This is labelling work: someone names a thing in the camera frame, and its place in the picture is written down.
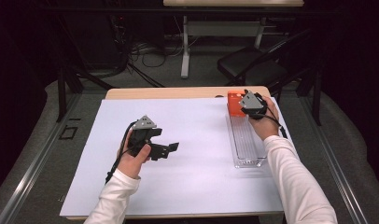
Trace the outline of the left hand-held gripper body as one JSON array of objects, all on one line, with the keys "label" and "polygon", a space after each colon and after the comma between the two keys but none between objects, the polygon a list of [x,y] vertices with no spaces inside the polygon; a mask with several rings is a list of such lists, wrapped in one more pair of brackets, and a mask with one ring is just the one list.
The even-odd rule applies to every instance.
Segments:
[{"label": "left hand-held gripper body", "polygon": [[155,122],[152,121],[147,115],[138,119],[134,123],[127,145],[129,153],[133,157],[136,157],[143,146],[149,142],[149,134],[156,127],[157,125]]}]

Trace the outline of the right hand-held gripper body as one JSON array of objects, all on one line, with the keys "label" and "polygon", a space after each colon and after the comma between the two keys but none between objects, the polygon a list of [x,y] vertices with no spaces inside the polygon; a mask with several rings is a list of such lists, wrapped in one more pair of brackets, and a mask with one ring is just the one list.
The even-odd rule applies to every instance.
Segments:
[{"label": "right hand-held gripper body", "polygon": [[245,95],[239,102],[241,110],[252,119],[262,119],[267,111],[267,103],[259,93],[245,90]]}]

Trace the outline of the orange pen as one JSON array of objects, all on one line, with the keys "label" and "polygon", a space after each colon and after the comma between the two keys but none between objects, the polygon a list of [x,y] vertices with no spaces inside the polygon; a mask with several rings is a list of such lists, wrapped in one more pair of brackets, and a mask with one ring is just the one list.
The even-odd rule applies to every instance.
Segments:
[{"label": "orange pen", "polygon": [[228,91],[228,111],[231,117],[244,117],[246,115],[240,105],[244,95],[244,91]]}]

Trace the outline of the clear plastic container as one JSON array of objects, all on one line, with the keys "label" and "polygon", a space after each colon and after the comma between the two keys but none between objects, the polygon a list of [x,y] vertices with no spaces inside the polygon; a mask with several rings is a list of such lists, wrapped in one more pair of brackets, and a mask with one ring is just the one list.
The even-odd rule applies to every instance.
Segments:
[{"label": "clear plastic container", "polygon": [[267,156],[260,138],[251,126],[248,116],[239,105],[227,104],[226,116],[232,149],[233,164],[236,168],[260,168]]}]

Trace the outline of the person's right hand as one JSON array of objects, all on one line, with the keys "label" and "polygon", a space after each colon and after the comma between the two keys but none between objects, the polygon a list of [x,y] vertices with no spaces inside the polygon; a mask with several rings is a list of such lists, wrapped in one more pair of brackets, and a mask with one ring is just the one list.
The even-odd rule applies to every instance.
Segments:
[{"label": "person's right hand", "polygon": [[274,121],[274,119],[279,120],[279,117],[278,110],[276,109],[274,102],[267,96],[263,96],[262,99],[268,106],[266,118],[258,120],[249,119],[249,122],[260,139],[265,140],[269,136],[278,135],[279,125]]}]

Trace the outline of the person's left hand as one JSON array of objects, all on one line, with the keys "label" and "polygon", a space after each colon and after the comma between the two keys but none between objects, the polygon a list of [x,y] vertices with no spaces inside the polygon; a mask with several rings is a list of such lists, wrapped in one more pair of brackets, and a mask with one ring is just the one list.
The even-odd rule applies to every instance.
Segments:
[{"label": "person's left hand", "polygon": [[140,152],[134,157],[127,152],[127,145],[129,139],[126,139],[124,142],[122,155],[119,159],[119,164],[117,169],[123,174],[127,175],[132,179],[137,179],[139,177],[139,173],[142,165],[149,160],[149,153],[151,151],[150,145],[144,145]]}]

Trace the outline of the black folding chair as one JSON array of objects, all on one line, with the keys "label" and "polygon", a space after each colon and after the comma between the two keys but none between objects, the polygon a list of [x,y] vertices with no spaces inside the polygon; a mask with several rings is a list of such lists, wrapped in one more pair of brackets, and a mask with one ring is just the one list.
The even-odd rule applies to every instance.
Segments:
[{"label": "black folding chair", "polygon": [[218,60],[218,71],[230,81],[227,86],[264,86],[270,93],[280,92],[290,81],[310,70],[288,67],[289,53],[310,37],[307,29],[288,37],[265,51],[246,47]]}]

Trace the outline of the white table mat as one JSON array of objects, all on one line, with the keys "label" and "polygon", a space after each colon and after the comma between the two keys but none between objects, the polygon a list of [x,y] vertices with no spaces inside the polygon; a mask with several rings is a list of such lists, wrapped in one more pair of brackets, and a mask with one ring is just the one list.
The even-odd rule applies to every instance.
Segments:
[{"label": "white table mat", "polygon": [[224,98],[104,100],[83,149],[61,214],[87,216],[98,202],[107,172],[128,125],[148,116],[161,129],[156,144],[176,143],[165,159],[141,170],[129,218],[210,217],[280,213],[282,204],[269,165],[233,163]]}]

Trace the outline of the white-legged desk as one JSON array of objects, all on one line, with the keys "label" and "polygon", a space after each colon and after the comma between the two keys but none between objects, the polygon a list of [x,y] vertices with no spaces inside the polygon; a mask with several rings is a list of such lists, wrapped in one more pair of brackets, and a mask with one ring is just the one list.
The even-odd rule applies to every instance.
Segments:
[{"label": "white-legged desk", "polygon": [[[301,8],[303,0],[163,0],[166,7],[174,9],[288,9]],[[260,40],[265,28],[265,17],[252,21],[234,21],[228,19],[206,19],[205,21],[188,20],[183,17],[182,37],[183,37],[183,58],[181,67],[181,77],[189,77],[190,69],[190,44],[189,37],[192,36],[255,36],[255,46],[260,45]]]}]

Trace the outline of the black stand legs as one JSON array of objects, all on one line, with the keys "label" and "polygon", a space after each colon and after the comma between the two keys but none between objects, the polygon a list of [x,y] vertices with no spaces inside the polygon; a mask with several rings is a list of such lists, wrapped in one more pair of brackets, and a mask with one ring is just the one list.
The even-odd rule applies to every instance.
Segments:
[{"label": "black stand legs", "polygon": [[57,78],[59,103],[59,114],[57,118],[58,122],[63,119],[68,111],[66,102],[66,88],[69,88],[74,94],[80,94],[84,90],[84,86],[81,84],[79,77],[84,77],[104,90],[113,89],[112,85],[104,82],[102,79],[95,77],[94,75],[91,75],[85,69],[65,61],[60,62]]}]

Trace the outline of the black stand post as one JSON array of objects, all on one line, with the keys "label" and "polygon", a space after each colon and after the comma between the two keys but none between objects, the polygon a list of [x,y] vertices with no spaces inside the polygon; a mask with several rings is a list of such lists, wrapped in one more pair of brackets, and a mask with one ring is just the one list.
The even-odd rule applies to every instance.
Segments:
[{"label": "black stand post", "polygon": [[322,77],[322,72],[320,69],[317,69],[315,72],[314,94],[313,94],[313,104],[312,104],[312,116],[317,125],[321,125],[321,121],[320,121],[321,77]]}]

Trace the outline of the grey metal floor rail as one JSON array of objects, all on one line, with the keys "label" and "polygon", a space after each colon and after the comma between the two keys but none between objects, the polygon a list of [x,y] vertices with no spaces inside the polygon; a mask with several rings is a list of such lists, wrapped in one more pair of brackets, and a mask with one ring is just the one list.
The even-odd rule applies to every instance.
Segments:
[{"label": "grey metal floor rail", "polygon": [[369,224],[367,218],[365,218],[363,211],[358,204],[358,200],[354,194],[354,191],[352,190],[349,182],[344,175],[341,165],[335,157],[330,142],[328,141],[321,127],[315,122],[312,114],[312,104],[310,103],[310,100],[306,97],[300,97],[300,102],[302,104],[302,108],[305,111],[306,117],[308,118],[309,123],[314,133],[316,134],[316,138],[321,144],[326,164],[330,169],[332,178],[334,179],[337,189],[341,194],[341,198],[344,201],[346,210],[349,213],[353,223]]},{"label": "grey metal floor rail", "polygon": [[56,121],[57,98],[48,98],[40,119],[0,187],[0,224],[12,224],[15,220],[80,97],[80,94],[69,97],[66,113],[59,122]]}]

